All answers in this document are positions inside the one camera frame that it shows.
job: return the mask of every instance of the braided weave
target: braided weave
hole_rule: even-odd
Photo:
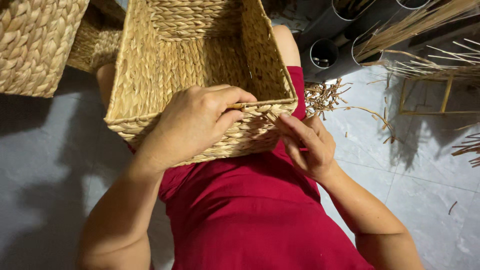
[[[242,105],[244,119],[218,143],[177,166],[273,149],[271,116],[298,101],[260,0],[130,0],[116,70],[105,121],[134,148],[177,91],[229,84],[259,100]]]
[[[90,73],[115,63],[124,19],[120,21],[110,13],[103,13],[111,10],[103,11],[93,4],[85,11],[67,60],[67,65]],[[112,10],[116,10],[115,6],[122,9],[115,0],[103,0],[103,4]]]
[[[88,0],[10,0],[0,10],[0,93],[50,98]]]

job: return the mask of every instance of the left hand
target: left hand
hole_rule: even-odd
[[[236,121],[239,110],[224,111],[237,102],[255,102],[249,92],[230,85],[192,86],[177,92],[165,107],[155,129],[142,143],[132,166],[141,173],[162,173],[220,141]]]

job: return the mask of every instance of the forearm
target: forearm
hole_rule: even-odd
[[[375,269],[423,269],[413,239],[395,215],[375,196],[353,181],[334,161],[323,187],[355,234],[362,256]]]
[[[353,181],[334,161],[332,171],[321,182],[343,220],[355,234],[406,232],[405,226],[375,196]]]
[[[155,179],[135,175],[130,169],[124,172],[90,213],[80,241],[79,263],[83,267],[114,269],[120,259],[139,257],[144,259],[137,265],[149,263],[146,232],[163,174]]]

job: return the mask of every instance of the red dress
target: red dress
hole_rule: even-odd
[[[305,117],[303,73],[288,67]],[[373,269],[325,214],[316,182],[272,152],[169,169],[159,198],[175,245],[173,269]]]

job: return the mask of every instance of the straw bundle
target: straw bundle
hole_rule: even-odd
[[[476,8],[479,3],[480,0],[435,0],[396,24],[388,26],[386,23],[376,29],[371,38],[353,48],[355,60],[360,62],[410,37],[461,19],[465,12]]]
[[[466,66],[438,65],[432,61],[412,55],[412,57],[422,62],[410,61],[405,63],[396,61],[396,67],[387,67],[387,69],[392,74],[410,80],[445,81],[452,77],[455,80],[464,80],[472,86],[480,86],[480,43],[466,38],[464,40],[467,42],[466,45],[456,41],[453,43],[462,49],[467,49],[466,52],[455,53],[431,46],[428,47],[442,53],[442,55],[429,55],[429,57],[458,61],[461,64],[467,64]]]

